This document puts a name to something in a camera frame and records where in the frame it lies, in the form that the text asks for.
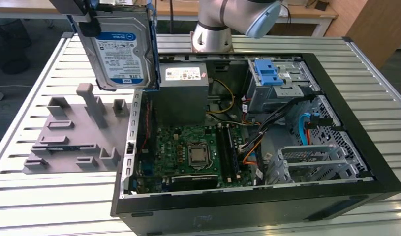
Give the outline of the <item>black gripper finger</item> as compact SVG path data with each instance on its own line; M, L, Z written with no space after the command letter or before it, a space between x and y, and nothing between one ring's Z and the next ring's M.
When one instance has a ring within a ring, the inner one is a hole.
M97 0L74 0L78 13L73 15L73 21L77 23L80 33L85 37L96 37L100 34L100 23L96 19Z

